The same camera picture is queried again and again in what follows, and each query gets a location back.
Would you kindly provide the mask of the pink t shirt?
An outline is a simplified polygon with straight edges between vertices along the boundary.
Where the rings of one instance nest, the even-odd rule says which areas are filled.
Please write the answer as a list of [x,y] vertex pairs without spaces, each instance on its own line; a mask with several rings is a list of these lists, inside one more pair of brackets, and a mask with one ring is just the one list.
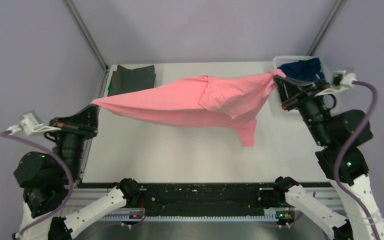
[[185,77],[159,87],[97,98],[111,113],[153,124],[188,128],[230,128],[245,147],[254,145],[257,114],[276,88],[280,69],[221,78]]

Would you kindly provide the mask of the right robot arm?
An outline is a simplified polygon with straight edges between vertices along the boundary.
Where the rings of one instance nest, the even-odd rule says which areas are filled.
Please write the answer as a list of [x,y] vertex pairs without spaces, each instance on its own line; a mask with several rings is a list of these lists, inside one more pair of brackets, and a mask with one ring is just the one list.
[[[291,177],[279,177],[273,186],[273,200],[279,206],[292,206],[312,220],[332,240],[384,240],[384,218],[371,189],[369,168],[359,146],[372,139],[369,120],[378,103],[378,91],[354,74],[337,74],[333,84],[324,80],[304,82],[276,75],[274,82],[299,88],[294,96],[281,94],[282,109],[297,110],[321,151],[318,163],[335,189],[346,215],[341,215],[307,193]],[[367,112],[353,109],[331,115],[322,97],[353,86],[372,93]]]

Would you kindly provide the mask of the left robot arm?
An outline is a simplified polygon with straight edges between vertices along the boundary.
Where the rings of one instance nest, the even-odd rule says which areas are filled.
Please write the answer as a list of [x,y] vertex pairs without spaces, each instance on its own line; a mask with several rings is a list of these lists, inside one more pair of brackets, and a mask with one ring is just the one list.
[[98,107],[88,105],[68,117],[56,117],[44,123],[34,111],[24,113],[20,123],[7,131],[42,135],[54,143],[48,149],[28,141],[35,151],[26,153],[13,175],[23,190],[23,217],[14,240],[73,240],[90,225],[125,206],[133,207],[141,198],[138,183],[122,179],[101,198],[65,216],[60,210],[67,204],[80,174],[85,142],[98,133]]

